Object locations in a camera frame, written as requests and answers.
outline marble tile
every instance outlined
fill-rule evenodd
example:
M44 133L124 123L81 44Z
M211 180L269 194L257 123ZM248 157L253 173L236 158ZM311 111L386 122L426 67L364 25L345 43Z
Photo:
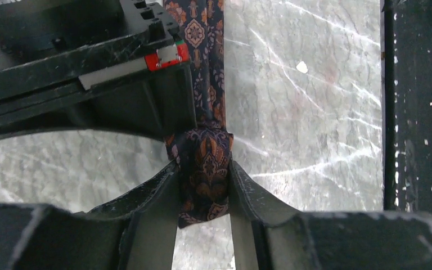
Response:
M234 158L300 210L381 210L376 0L227 0ZM149 179L163 145L104 132L0 141L0 201L85 211ZM229 218L179 230L173 269L234 269Z

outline patterned fabric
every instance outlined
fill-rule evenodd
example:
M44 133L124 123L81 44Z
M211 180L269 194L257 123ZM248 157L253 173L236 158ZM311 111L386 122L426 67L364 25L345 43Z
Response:
M182 177L178 226L184 228L228 213L233 135L224 106L224 0L164 0L163 6L179 23L192 58L198 127L165 138Z

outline dark brown fabric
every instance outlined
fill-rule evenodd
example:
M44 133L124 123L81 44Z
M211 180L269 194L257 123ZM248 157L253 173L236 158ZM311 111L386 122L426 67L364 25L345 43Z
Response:
M165 0L163 6L179 23L192 60L198 127L165 138L182 176L178 226L184 228L228 210L233 135L226 131L224 104L224 0Z

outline floral pattern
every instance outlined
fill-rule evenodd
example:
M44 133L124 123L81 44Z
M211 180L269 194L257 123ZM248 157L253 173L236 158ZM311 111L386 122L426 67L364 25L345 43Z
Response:
M165 0L164 6L192 56L197 128L165 138L168 158L179 166L178 226L184 228L228 213L233 135L226 131L224 102L224 0Z

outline paisley print fabric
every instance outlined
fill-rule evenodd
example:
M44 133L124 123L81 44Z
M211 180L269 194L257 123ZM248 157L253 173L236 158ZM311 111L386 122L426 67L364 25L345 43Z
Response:
M233 135L224 105L224 0L164 0L191 55L197 128L165 138L180 169L183 206L178 226L228 213L228 166Z

